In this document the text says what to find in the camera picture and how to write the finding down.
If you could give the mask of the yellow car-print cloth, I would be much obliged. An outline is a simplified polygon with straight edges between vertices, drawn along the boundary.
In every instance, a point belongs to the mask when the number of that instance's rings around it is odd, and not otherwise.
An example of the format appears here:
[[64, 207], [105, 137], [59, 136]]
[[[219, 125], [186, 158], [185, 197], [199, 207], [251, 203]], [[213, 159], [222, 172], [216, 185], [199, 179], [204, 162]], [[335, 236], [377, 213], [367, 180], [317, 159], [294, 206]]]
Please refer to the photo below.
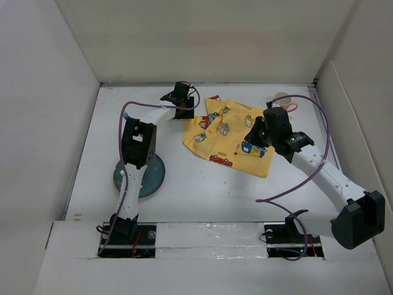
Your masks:
[[263, 109], [222, 101], [218, 95], [204, 103], [206, 115], [184, 122], [183, 144], [205, 160], [266, 178], [274, 149], [257, 147], [244, 139]]

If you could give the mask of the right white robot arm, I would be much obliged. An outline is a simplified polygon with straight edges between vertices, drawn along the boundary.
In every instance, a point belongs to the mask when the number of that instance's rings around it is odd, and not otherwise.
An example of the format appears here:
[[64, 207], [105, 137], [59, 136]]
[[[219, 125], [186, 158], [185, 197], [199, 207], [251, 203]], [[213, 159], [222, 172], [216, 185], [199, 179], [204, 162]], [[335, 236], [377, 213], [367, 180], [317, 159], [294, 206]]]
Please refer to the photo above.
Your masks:
[[381, 234], [385, 228], [385, 198], [352, 182], [324, 158], [314, 141], [303, 132], [293, 132], [287, 111], [281, 107], [264, 110], [245, 141], [258, 148], [273, 147], [290, 164], [302, 171], [328, 197], [336, 216], [300, 210], [284, 226], [284, 235], [298, 242], [306, 233], [334, 238], [352, 250]]

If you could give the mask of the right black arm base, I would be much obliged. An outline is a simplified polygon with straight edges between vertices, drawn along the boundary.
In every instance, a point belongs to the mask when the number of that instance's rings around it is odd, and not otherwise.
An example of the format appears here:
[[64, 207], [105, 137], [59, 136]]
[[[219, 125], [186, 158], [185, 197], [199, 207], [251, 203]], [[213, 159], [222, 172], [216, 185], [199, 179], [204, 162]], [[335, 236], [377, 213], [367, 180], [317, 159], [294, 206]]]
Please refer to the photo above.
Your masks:
[[266, 244], [268, 258], [294, 260], [301, 255], [304, 258], [324, 258], [320, 237], [308, 234], [305, 243], [304, 232], [297, 225], [292, 215], [288, 215], [283, 222], [264, 224], [259, 240]]

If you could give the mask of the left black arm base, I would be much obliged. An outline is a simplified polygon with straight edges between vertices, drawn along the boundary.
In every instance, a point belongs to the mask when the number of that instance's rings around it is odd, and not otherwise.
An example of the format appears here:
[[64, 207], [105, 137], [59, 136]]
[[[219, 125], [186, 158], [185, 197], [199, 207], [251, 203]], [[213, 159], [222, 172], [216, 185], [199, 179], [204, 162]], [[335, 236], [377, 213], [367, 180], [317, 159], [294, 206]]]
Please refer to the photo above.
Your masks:
[[104, 244], [107, 240], [110, 224], [105, 222], [102, 226], [97, 226], [96, 230], [101, 234], [97, 254], [100, 258], [155, 258], [156, 223], [138, 224], [133, 240], [128, 240], [119, 233], [113, 232], [106, 246]]

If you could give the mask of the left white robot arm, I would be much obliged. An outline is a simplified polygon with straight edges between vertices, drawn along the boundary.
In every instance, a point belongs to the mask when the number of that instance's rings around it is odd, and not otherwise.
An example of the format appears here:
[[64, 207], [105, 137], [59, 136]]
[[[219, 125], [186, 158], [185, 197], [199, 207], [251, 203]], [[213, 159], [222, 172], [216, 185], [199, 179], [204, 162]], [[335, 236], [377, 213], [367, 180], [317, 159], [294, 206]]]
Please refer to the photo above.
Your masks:
[[[122, 184], [116, 212], [110, 221], [109, 233], [122, 243], [135, 240], [138, 231], [138, 199], [142, 177], [155, 156], [157, 131], [172, 119], [194, 116], [201, 98], [194, 85], [186, 81], [175, 83], [171, 92], [163, 95], [157, 104], [126, 102], [120, 112], [118, 146], [123, 168]], [[123, 115], [130, 105], [151, 108], [140, 118], [125, 120]]]

